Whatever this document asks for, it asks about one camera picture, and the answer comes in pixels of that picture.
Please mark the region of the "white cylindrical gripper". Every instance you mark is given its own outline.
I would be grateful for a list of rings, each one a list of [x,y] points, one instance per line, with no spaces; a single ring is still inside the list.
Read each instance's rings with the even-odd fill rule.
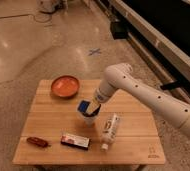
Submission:
[[[95,90],[94,99],[99,103],[106,103],[115,93],[115,88],[106,81],[102,81]],[[99,103],[91,102],[86,109],[88,114],[93,114],[100,106]]]

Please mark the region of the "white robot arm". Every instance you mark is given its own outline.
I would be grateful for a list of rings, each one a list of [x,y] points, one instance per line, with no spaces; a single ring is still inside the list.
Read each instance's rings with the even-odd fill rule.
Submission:
[[[107,102],[121,89],[160,114],[167,122],[190,139],[190,104],[169,96],[135,79],[128,63],[108,66],[87,108],[91,114],[101,103]]]

